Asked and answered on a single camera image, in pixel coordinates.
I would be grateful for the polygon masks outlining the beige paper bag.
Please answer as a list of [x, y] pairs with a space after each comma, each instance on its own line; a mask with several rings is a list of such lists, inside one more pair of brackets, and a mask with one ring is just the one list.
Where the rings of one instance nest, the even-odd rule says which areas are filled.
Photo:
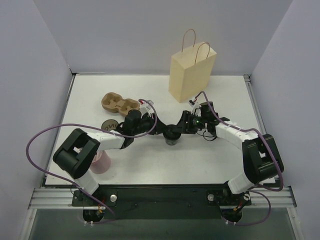
[[196, 42], [196, 32], [193, 32], [193, 44], [185, 47], [171, 56], [168, 91], [176, 101], [182, 103], [203, 91], [210, 80], [217, 52], [208, 42]]

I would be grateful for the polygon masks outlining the black cup lid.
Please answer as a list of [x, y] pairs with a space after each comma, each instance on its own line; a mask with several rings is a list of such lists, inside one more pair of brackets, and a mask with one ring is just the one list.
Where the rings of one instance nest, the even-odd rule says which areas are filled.
[[166, 140], [175, 141], [181, 137], [181, 133], [174, 131], [175, 127], [176, 126], [174, 124], [169, 124], [165, 127], [163, 131], [163, 136]]

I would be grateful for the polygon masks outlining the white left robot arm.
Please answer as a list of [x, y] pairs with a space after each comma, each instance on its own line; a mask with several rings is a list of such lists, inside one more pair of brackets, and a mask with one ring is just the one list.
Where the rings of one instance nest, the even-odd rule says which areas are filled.
[[116, 129], [110, 132], [85, 132], [74, 129], [53, 155], [53, 161], [85, 191], [83, 199], [91, 206], [100, 203], [102, 193], [90, 166], [97, 152], [125, 149], [141, 135], [158, 135], [165, 132], [164, 124], [155, 113], [142, 114], [131, 110]]

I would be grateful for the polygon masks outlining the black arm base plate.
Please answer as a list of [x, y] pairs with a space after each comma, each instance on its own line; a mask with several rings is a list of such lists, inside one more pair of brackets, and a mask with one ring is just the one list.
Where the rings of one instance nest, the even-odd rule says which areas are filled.
[[100, 185], [89, 197], [76, 190], [73, 207], [83, 207], [86, 221], [209, 220], [238, 222], [251, 205], [249, 192], [233, 194], [222, 184]]

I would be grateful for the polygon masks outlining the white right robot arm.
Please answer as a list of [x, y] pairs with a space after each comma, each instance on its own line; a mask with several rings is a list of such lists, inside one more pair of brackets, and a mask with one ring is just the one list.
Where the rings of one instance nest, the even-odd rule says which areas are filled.
[[228, 188], [221, 192], [225, 203], [233, 204], [239, 199], [240, 193], [284, 171], [275, 140], [270, 134], [262, 135], [257, 129], [244, 130], [228, 118], [220, 118], [211, 101], [195, 102], [192, 106], [192, 111], [184, 110], [179, 122], [168, 128], [169, 133], [180, 136], [203, 130], [242, 152], [243, 170], [227, 181]]

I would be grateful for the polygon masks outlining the brown cardboard cup carrier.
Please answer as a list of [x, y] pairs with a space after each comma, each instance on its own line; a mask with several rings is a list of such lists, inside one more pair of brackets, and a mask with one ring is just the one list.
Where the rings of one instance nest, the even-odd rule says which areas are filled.
[[131, 98], [123, 98], [115, 92], [108, 92], [101, 100], [101, 106], [111, 113], [119, 113], [125, 117], [131, 110], [140, 110], [140, 103]]

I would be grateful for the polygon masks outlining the dark plastic cup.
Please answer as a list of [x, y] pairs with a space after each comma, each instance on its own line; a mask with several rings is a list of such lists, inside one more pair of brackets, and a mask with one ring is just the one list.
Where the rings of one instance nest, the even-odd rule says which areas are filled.
[[115, 130], [118, 125], [119, 125], [119, 122], [117, 120], [108, 119], [102, 123], [101, 129], [105, 131], [112, 131], [112, 130]]
[[178, 139], [168, 139], [168, 138], [166, 138], [166, 139], [165, 139], [165, 142], [166, 142], [166, 144], [168, 144], [169, 146], [174, 146], [174, 145], [177, 144]]

